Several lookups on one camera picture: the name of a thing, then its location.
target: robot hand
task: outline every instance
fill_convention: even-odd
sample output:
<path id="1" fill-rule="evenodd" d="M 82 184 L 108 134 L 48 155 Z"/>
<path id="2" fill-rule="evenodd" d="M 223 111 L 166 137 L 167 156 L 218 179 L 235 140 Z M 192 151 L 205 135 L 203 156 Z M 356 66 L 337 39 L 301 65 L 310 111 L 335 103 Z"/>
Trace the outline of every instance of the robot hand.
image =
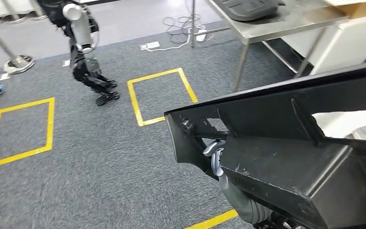
<path id="1" fill-rule="evenodd" d="M 120 98 L 112 88 L 114 80 L 101 75 L 99 63 L 95 58 L 91 33 L 99 32 L 99 26 L 89 11 L 75 0 L 37 0 L 50 21 L 61 28 L 70 38 L 71 66 L 77 81 L 90 87 L 102 96 L 97 105 L 104 105 Z"/>

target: gray carpet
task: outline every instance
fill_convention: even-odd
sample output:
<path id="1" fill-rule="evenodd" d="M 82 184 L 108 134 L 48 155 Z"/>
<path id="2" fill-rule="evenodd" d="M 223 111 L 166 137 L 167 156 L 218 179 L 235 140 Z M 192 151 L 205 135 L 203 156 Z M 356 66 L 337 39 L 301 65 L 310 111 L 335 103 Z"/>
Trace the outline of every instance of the gray carpet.
<path id="1" fill-rule="evenodd" d="M 179 229 L 231 209 L 215 180 L 175 162 L 165 122 L 137 125 L 126 82 L 181 67 L 199 101 L 228 94 L 241 44 L 224 31 L 194 49 L 139 49 L 142 43 L 163 46 L 168 40 L 158 34 L 98 48 L 102 70 L 118 81 L 121 94 L 104 107 L 61 67 L 67 55 L 39 60 L 2 82 L 6 93 L 0 108 L 55 97 L 55 118 L 52 150 L 0 166 L 0 229 Z M 280 41 L 275 45 L 283 47 Z M 241 90 L 292 75 L 263 45 L 254 44 Z M 176 75 L 134 86 L 145 120 L 191 103 Z M 45 112 L 44 106 L 31 107 L 2 117 L 0 158 L 41 144 Z M 216 228 L 249 227 L 236 218 Z"/>

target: stainless steel table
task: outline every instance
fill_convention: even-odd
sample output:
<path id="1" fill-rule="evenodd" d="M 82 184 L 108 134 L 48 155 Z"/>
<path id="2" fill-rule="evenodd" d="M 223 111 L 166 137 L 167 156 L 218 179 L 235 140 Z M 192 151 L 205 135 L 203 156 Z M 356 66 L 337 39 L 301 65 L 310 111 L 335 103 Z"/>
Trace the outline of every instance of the stainless steel table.
<path id="1" fill-rule="evenodd" d="M 337 10 L 325 3 L 323 0 L 282 0 L 285 6 L 279 6 L 277 15 L 272 18 L 263 19 L 260 21 L 241 22 L 232 20 L 213 0 L 209 1 L 211 7 L 228 23 L 229 27 L 220 28 L 216 30 L 210 30 L 202 33 L 194 33 L 194 16 L 195 16 L 195 0 L 193 0 L 192 11 L 192 28 L 191 39 L 192 47 L 194 47 L 194 38 L 199 35 L 223 31 L 232 29 L 240 41 L 244 44 L 241 57 L 236 72 L 235 83 L 233 92 L 238 91 L 239 81 L 242 76 L 242 70 L 244 62 L 246 60 L 246 54 L 249 48 L 249 44 L 262 42 L 270 51 L 273 52 L 287 67 L 289 67 L 294 73 L 295 78 L 301 76 L 302 72 L 308 65 L 309 58 L 314 53 L 317 44 L 325 33 L 325 29 L 322 29 L 316 38 L 311 50 L 301 63 L 298 70 L 290 65 L 278 52 L 276 52 L 265 41 L 276 39 L 279 37 L 304 32 L 308 30 L 314 30 L 319 28 L 326 28 L 339 20 L 346 20 L 347 16 L 341 11 Z"/>

